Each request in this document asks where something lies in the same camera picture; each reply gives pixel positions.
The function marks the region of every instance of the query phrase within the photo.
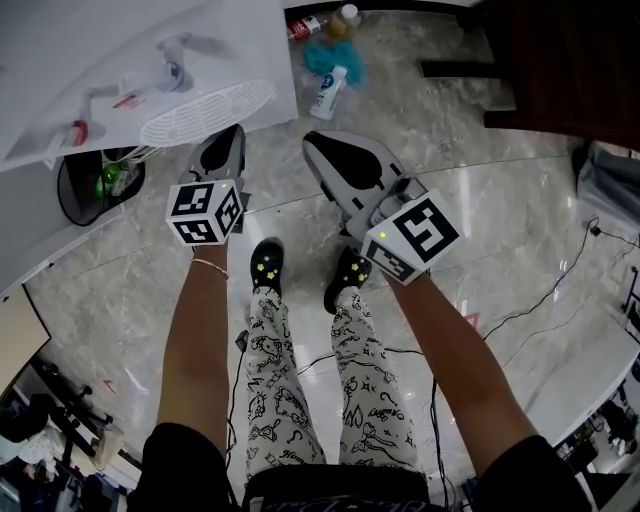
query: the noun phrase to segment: plastic bottle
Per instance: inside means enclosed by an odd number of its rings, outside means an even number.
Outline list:
[[[311,106],[310,113],[312,116],[325,121],[333,117],[333,112],[338,102],[338,96],[345,88],[347,76],[347,68],[335,66],[333,71],[324,77],[320,92],[316,96]]]
[[[360,25],[358,8],[353,4],[347,4],[331,15],[327,32],[334,39],[350,41],[358,25]]]
[[[289,40],[302,41],[310,35],[320,32],[327,23],[329,23],[329,18],[326,16],[324,18],[308,16],[301,20],[292,21],[287,25],[287,37]]]

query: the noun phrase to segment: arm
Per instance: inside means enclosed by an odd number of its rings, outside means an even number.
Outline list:
[[[227,246],[202,246],[194,258],[227,269]],[[164,354],[158,424],[178,423],[227,449],[227,282],[204,263],[191,264]]]
[[[491,350],[426,275],[391,288],[438,381],[479,476],[536,435]]]

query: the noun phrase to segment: bracelet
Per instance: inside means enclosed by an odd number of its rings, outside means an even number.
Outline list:
[[[209,265],[210,267],[215,268],[217,271],[221,272],[222,275],[224,276],[224,278],[228,281],[229,280],[229,274],[227,274],[227,271],[224,269],[221,269],[218,265],[216,265],[215,263],[211,263],[210,261],[207,260],[201,260],[200,258],[193,258],[191,260],[192,262],[197,261],[199,263],[204,263],[205,265]]]

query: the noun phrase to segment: green object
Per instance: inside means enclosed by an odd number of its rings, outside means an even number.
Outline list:
[[[111,189],[118,181],[118,176],[120,176],[121,172],[122,169],[118,164],[107,164],[102,169],[103,179],[98,178],[98,182],[96,183],[96,195],[98,197],[103,197],[105,194],[111,193]]]

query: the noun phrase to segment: blue cloth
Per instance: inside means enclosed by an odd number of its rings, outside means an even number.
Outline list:
[[[349,85],[362,85],[366,79],[364,63],[349,41],[339,41],[332,46],[318,40],[309,41],[304,48],[304,62],[311,71],[322,76],[335,66],[347,68]]]

